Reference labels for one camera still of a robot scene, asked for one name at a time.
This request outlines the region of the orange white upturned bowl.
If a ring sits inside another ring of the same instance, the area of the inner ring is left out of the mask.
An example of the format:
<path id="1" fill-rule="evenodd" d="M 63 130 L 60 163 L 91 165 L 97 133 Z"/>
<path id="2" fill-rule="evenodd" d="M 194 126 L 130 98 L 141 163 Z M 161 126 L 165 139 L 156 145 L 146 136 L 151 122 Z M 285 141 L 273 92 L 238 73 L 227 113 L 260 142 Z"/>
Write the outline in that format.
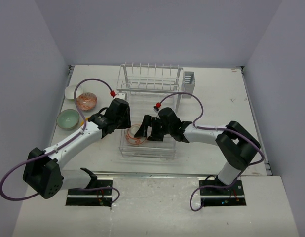
<path id="1" fill-rule="evenodd" d="M 135 134 L 139 130 L 140 125 L 139 124 L 134 124 L 132 125 L 129 129 L 126 130 L 126 135 L 125 139 L 126 142 L 129 143 L 132 146 L 139 146 L 146 141 L 146 137 L 135 137 Z"/>

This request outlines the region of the blue zigzag patterned bowl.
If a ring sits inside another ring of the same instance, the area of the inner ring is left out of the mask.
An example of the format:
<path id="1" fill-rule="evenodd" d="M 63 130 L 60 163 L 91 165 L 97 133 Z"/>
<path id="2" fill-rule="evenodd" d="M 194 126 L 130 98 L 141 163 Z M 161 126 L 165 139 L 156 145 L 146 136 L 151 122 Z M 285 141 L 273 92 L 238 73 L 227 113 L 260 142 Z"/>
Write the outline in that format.
<path id="1" fill-rule="evenodd" d="M 76 103 L 80 110 L 89 112 L 95 109 L 97 96 L 91 92 L 83 93 L 76 99 Z"/>

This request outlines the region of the mint green bowl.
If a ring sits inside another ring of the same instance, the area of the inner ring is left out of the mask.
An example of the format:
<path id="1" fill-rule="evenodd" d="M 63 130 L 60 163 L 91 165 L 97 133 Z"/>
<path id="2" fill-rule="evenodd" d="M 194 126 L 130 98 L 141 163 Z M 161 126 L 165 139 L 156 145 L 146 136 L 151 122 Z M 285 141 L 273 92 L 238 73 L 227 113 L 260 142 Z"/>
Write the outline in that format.
<path id="1" fill-rule="evenodd" d="M 78 125 L 80 116 L 78 111 L 67 109 L 62 111 L 56 120 L 57 126 L 63 130 L 72 130 Z"/>

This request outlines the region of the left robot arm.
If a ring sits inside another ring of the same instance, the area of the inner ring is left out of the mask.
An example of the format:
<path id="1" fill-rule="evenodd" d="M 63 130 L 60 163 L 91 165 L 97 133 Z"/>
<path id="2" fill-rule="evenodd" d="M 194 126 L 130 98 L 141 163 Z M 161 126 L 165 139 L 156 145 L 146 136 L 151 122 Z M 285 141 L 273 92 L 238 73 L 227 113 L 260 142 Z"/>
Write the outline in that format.
<path id="1" fill-rule="evenodd" d="M 93 114 L 84 126 L 45 150 L 30 151 L 23 180 L 44 199 L 60 190 L 82 190 L 92 194 L 97 189 L 97 176 L 87 168 L 65 170 L 66 164 L 89 145 L 100 141 L 116 129 L 130 128 L 130 106 L 115 98 L 110 105 Z"/>

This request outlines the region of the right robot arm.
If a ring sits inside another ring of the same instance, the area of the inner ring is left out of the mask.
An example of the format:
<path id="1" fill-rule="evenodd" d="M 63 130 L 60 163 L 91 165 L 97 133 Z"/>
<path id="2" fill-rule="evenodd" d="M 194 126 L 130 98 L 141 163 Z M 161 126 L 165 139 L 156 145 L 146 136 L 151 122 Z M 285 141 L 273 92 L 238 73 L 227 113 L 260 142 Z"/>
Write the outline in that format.
<path id="1" fill-rule="evenodd" d="M 171 108 L 161 109 L 156 117 L 145 115 L 134 137 L 163 141 L 165 135 L 177 142 L 219 147 L 226 159 L 215 178 L 215 189 L 220 194 L 232 189 L 234 180 L 250 166 L 261 148 L 260 143 L 236 121 L 225 126 L 196 127 L 191 121 L 181 121 Z"/>

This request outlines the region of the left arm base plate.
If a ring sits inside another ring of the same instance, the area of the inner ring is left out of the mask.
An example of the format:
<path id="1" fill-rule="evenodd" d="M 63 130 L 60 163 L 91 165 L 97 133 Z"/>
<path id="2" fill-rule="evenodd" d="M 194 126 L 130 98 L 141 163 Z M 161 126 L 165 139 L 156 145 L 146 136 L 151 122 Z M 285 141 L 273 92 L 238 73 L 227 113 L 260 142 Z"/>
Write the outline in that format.
<path id="1" fill-rule="evenodd" d="M 101 206 L 111 207 L 112 190 L 95 191 L 68 190 L 66 206 Z"/>

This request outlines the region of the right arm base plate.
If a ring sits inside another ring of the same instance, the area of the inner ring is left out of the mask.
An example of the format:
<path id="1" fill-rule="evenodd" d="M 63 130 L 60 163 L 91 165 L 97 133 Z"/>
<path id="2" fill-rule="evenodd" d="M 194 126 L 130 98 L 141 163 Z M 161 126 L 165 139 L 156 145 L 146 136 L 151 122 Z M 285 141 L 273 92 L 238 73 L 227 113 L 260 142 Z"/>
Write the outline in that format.
<path id="1" fill-rule="evenodd" d="M 202 188 L 200 196 L 204 207 L 246 206 L 244 189 L 240 179 L 228 189 Z"/>

